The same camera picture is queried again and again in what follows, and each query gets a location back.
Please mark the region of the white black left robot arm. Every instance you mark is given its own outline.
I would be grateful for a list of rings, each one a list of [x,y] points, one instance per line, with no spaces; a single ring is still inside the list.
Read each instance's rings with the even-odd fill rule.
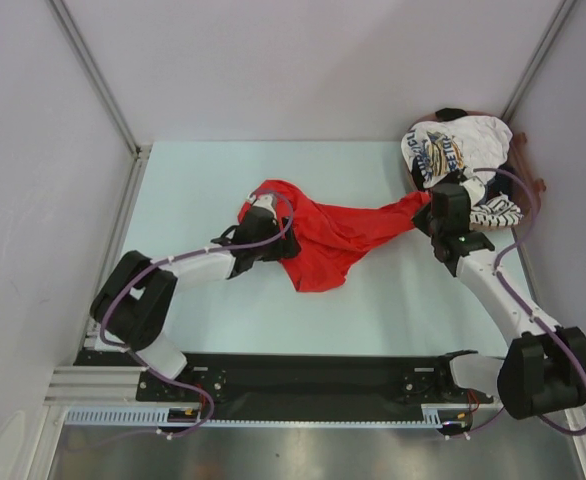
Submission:
[[[187,357],[163,332],[174,295],[179,288],[233,279],[257,262],[296,257],[301,247],[293,217],[283,194],[260,189],[249,196],[239,223],[199,250],[158,259],[125,253],[90,306],[101,341],[155,371],[170,398],[187,397],[194,387]]]

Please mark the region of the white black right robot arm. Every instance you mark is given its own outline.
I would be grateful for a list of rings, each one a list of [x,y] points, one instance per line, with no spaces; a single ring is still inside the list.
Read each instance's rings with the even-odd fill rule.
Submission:
[[[521,420],[586,405],[586,336],[564,328],[522,289],[510,284],[487,236],[470,228],[466,188],[439,184],[413,218],[435,258],[480,302],[498,327],[504,358],[458,354],[434,376],[436,393],[457,401],[469,389],[497,398]]]

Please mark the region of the red tank top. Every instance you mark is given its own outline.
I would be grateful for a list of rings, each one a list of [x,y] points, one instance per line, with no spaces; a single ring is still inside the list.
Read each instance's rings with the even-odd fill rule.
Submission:
[[[266,180],[260,195],[271,195],[264,206],[281,220],[292,216],[295,237],[302,250],[282,265],[299,293],[320,293],[342,286],[355,263],[368,252],[414,228],[412,217],[429,201],[413,192],[379,208],[351,208],[318,203],[284,180]],[[238,221],[253,202],[247,201]]]

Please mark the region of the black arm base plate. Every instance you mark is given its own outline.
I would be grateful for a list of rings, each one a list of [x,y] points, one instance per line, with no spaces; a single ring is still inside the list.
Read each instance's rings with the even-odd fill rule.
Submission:
[[[246,422],[419,421],[427,405],[457,419],[495,406],[454,384],[451,358],[191,353],[181,387],[145,372],[134,398],[203,403],[216,421]]]

